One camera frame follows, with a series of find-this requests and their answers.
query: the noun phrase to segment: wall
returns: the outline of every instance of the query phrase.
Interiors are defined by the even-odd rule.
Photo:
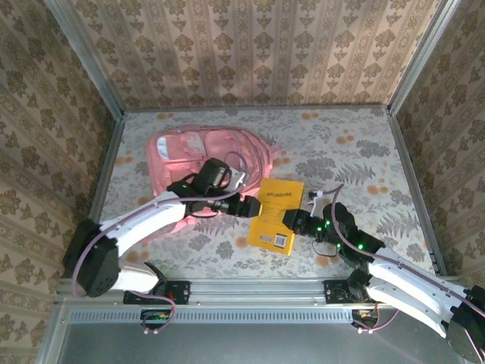
[[[460,2],[398,118],[449,273],[485,286],[485,2]]]
[[[438,0],[66,0],[128,109],[387,103]]]
[[[114,121],[42,1],[0,1],[0,363],[35,359]]]

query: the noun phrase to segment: yellow book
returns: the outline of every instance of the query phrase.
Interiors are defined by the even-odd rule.
[[[299,209],[305,185],[291,180],[265,178],[258,200],[261,214],[251,221],[248,243],[289,256],[295,234],[283,224],[286,210]]]

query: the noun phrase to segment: floral wallpaper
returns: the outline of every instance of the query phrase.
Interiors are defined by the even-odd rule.
[[[34,362],[114,121],[43,1],[0,1],[0,363]]]
[[[66,0],[125,109],[387,104],[439,0]]]
[[[102,221],[154,198],[146,157],[154,135],[191,124],[244,127],[282,149],[270,177],[303,182],[303,209],[311,210],[308,191],[344,183],[339,201],[362,230],[433,271],[384,107],[134,112],[124,122]],[[319,216],[330,197],[321,200]],[[310,238],[296,237],[291,256],[250,246],[250,224],[228,215],[199,219],[175,234],[153,234],[122,259],[149,261],[169,278],[341,278],[352,272],[338,256],[319,256],[334,251],[324,243],[313,248]]]
[[[485,3],[460,2],[398,117],[452,275],[485,287]]]

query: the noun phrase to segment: purple cable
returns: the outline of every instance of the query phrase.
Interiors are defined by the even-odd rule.
[[[251,178],[251,174],[249,173],[249,168],[248,168],[248,162],[244,159],[243,155],[239,152],[227,152],[226,156],[224,157],[224,163],[226,162],[226,159],[227,159],[227,156],[228,155],[231,155],[231,154],[234,154],[236,156],[239,157],[239,159],[241,160],[242,162],[242,165],[244,166],[244,173],[246,174],[244,176],[244,184],[246,184],[246,182],[249,182],[249,179]]]
[[[243,187],[244,187],[244,185],[241,185],[238,188],[236,188],[236,190],[234,190],[233,192],[227,193],[227,194],[222,195],[222,196],[217,196],[217,197],[176,197],[176,198],[173,198],[173,199],[165,199],[163,201],[155,201],[154,203],[145,206],[143,209],[140,209],[139,211],[134,212],[133,214],[130,214],[130,215],[126,216],[125,218],[122,218],[118,223],[113,224],[112,226],[108,227],[106,230],[103,230],[101,233],[96,235],[94,237],[94,239],[91,240],[91,242],[86,246],[84,251],[81,253],[79,259],[77,260],[76,267],[74,267],[73,277],[72,277],[72,281],[71,281],[71,289],[72,289],[72,292],[73,292],[73,296],[75,296],[75,297],[80,296],[79,293],[77,292],[76,283],[77,283],[77,276],[79,275],[79,272],[81,270],[81,265],[83,265],[84,260],[86,259],[87,255],[89,254],[89,251],[95,246],[96,243],[98,243],[98,241],[102,237],[111,233],[113,230],[120,228],[122,225],[126,224],[132,218],[135,218],[135,217],[137,217],[137,216],[139,216],[139,215],[141,215],[141,214],[143,214],[147,211],[150,211],[152,209],[158,209],[159,207],[161,207],[163,205],[167,205],[169,203],[174,203],[174,202],[218,201],[218,200],[226,199],[227,197],[231,197],[231,196],[235,195]]]
[[[330,190],[330,191],[322,191],[322,195],[330,195],[331,193],[338,193],[340,191],[340,189],[343,187],[343,184],[341,184],[340,186],[334,188],[333,190]]]
[[[379,321],[379,307],[376,306],[376,310],[377,310],[377,321]],[[386,323],[382,324],[382,325],[378,325],[377,326],[377,323],[376,323],[376,326],[374,326],[373,328],[369,328],[364,322],[361,322],[359,320],[354,320],[354,322],[358,323],[360,326],[363,327],[363,331],[378,331],[378,330],[381,330],[383,328],[386,328],[387,326],[390,325],[390,323],[396,318],[397,314],[399,313],[399,310],[397,309],[394,314],[391,316],[391,318],[389,320],[387,320]]]
[[[261,161],[261,158],[260,158],[260,155],[258,154],[258,149],[256,148],[255,144],[252,142],[251,138],[249,138],[245,133],[249,133],[249,134],[252,134],[250,131],[247,131],[247,130],[244,130],[242,128],[238,128],[238,127],[231,127],[229,128],[229,130],[235,130],[235,131],[239,131],[248,141],[248,143],[251,145],[252,147],[252,151],[255,153],[256,155],[256,158],[258,159],[258,165],[259,165],[259,173],[258,173],[258,178],[255,179],[255,181],[248,187],[253,187],[254,185],[257,184],[257,182],[263,178],[263,166],[264,166],[264,162]],[[256,136],[253,135],[253,137],[258,141],[259,144],[261,144],[262,148],[263,149],[266,149],[265,145],[263,144],[263,142],[257,138]]]
[[[378,254],[373,254],[373,253],[369,253],[369,252],[366,252],[364,250],[360,250],[358,249],[357,247],[353,246],[342,234],[342,232],[340,231],[339,228],[337,228],[339,225],[338,225],[338,221],[336,219],[336,216],[335,216],[335,205],[336,205],[336,199],[341,191],[341,189],[343,188],[343,184],[340,184],[336,189],[335,189],[335,195],[333,195],[333,201],[332,201],[332,222],[333,222],[333,226],[336,227],[335,231],[337,233],[337,235],[339,236],[339,238],[344,242],[345,245],[347,245],[349,248],[355,250],[356,252],[358,253],[361,253],[361,254],[364,254],[365,256],[370,256],[371,258],[374,258],[374,259],[382,259],[386,262],[389,262],[389,263],[392,263],[394,265],[397,265],[398,267],[400,268],[404,268],[405,270],[407,271],[410,271],[412,274],[414,275],[417,275],[419,278],[425,280],[426,282],[432,284],[433,286],[435,287],[438,287],[439,289],[441,289],[442,291],[446,292],[447,294],[449,294],[450,296],[453,296],[455,297],[457,300],[460,300],[462,301],[465,305],[469,306],[471,309],[473,309],[478,315],[482,316],[483,318],[485,318],[485,312],[483,312],[481,309],[479,309],[478,307],[476,307],[472,302],[470,302],[469,300],[467,300],[466,298],[463,298],[462,296],[460,296],[459,294],[453,292],[452,290],[448,289],[446,286],[443,286],[442,284],[440,283],[437,283],[435,281],[433,281],[431,278],[427,277],[426,275],[423,275],[422,273],[420,273],[419,271],[416,271],[415,269],[411,268],[410,266],[406,265],[406,264],[403,264],[402,262],[398,262],[397,260],[395,259],[391,259],[391,258],[387,258],[386,256],[380,256]]]

